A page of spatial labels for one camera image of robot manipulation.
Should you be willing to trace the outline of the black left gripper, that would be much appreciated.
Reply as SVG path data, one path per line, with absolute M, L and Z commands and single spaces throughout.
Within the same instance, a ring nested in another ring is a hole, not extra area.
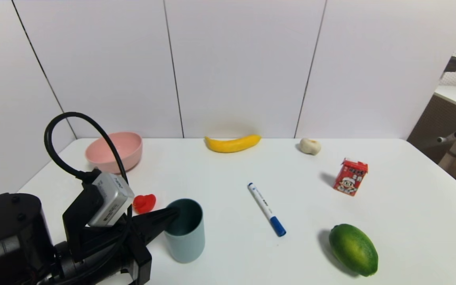
M 128 274 L 131 285 L 145 285 L 152 267 L 147 245 L 179 215 L 179 208 L 167 207 L 135 216 L 123 242 L 125 222 L 111 228 L 84 227 L 79 250 L 73 240 L 60 244 L 60 283 L 96 285 L 116 274 Z

